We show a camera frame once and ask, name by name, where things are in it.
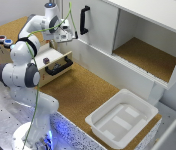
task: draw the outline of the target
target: drawer handle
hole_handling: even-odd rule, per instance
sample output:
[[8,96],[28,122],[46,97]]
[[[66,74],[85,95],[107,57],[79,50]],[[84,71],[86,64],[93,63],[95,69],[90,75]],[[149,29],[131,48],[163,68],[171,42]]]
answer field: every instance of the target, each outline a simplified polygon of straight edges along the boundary
[[64,60],[67,62],[65,65],[63,65],[59,68],[53,69],[53,70],[50,70],[48,67],[46,67],[45,71],[49,75],[54,76],[54,75],[60,73],[61,71],[65,70],[66,68],[70,67],[73,64],[73,61],[70,60],[67,56],[64,57]]
[[81,15],[80,15],[80,34],[83,35],[88,32],[88,29],[85,28],[85,12],[90,10],[89,6],[85,6],[81,10]]

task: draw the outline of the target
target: cork surface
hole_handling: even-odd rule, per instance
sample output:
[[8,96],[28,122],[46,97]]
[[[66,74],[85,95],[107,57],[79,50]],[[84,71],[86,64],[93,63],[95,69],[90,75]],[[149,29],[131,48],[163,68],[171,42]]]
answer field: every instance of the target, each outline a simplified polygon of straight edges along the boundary
[[[90,126],[85,122],[85,118],[119,92],[119,89],[74,63],[70,71],[43,86],[40,90],[59,101],[58,111],[60,113],[111,150],[93,134]],[[160,119],[161,115],[155,116],[124,150],[134,149]]]
[[[18,34],[25,25],[27,18],[28,17],[23,17],[0,26],[0,35],[5,35],[7,39],[11,39],[15,43],[18,40]],[[43,41],[41,33],[35,33],[35,36],[37,36],[40,42]]]
[[176,57],[137,38],[132,38],[113,53],[166,82],[169,82],[176,65]]

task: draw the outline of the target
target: white robotic arm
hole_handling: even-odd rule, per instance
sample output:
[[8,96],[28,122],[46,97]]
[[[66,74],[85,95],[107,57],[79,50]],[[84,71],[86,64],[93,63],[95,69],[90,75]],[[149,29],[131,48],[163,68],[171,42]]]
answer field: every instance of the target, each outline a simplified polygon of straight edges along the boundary
[[[44,30],[42,34],[45,40],[67,42],[73,39],[68,20],[62,22],[59,18],[58,6],[54,3],[45,4],[45,16],[31,15],[21,30],[17,43],[11,49],[10,56],[13,63],[0,66],[0,81],[10,88],[11,97],[18,103],[35,107],[37,91],[33,87],[37,86],[40,80],[37,66],[31,63],[32,56],[29,51],[30,47],[35,57],[40,43],[35,35],[29,36],[29,34],[33,31]],[[50,114],[54,114],[58,107],[59,103],[55,98],[41,92],[38,94],[37,112],[24,150],[54,149],[52,139],[49,139],[51,141],[49,145],[38,146],[37,143],[40,141],[43,143],[51,132]],[[19,150],[23,148],[22,146],[14,145],[13,149],[17,147]]]

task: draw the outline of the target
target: plastic tub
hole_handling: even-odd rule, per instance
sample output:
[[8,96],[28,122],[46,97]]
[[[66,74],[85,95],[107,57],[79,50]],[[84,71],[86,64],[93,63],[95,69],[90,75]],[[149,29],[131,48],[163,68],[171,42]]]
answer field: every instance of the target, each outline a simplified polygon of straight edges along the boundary
[[123,89],[85,121],[93,133],[114,149],[125,148],[158,113],[158,109]]

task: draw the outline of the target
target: cabinet handle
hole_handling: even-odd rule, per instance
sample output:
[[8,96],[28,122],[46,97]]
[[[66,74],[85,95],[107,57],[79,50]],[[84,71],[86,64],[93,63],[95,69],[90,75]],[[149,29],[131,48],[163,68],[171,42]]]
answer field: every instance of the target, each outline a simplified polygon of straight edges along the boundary
[[67,62],[65,65],[63,65],[59,68],[53,69],[53,70],[50,70],[48,67],[46,67],[45,71],[49,75],[54,76],[54,75],[60,73],[61,71],[65,70],[66,68],[70,67],[73,64],[73,61],[70,60],[67,56],[64,57],[64,60]]
[[90,10],[89,6],[85,6],[81,10],[81,15],[80,15],[80,34],[83,35],[88,32],[88,29],[85,28],[85,12]]

